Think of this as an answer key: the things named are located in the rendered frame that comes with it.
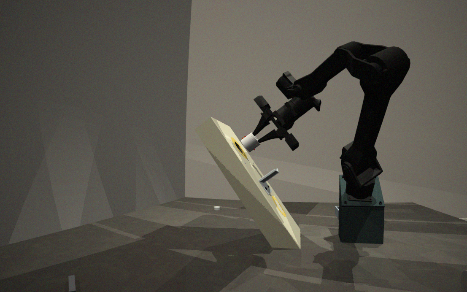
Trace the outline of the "beige flat panel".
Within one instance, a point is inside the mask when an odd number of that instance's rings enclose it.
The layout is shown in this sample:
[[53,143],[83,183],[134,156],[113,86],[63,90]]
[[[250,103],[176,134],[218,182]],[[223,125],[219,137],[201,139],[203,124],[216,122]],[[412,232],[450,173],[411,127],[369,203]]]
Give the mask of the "beige flat panel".
[[272,248],[301,249],[300,229],[233,130],[209,117],[195,131]]

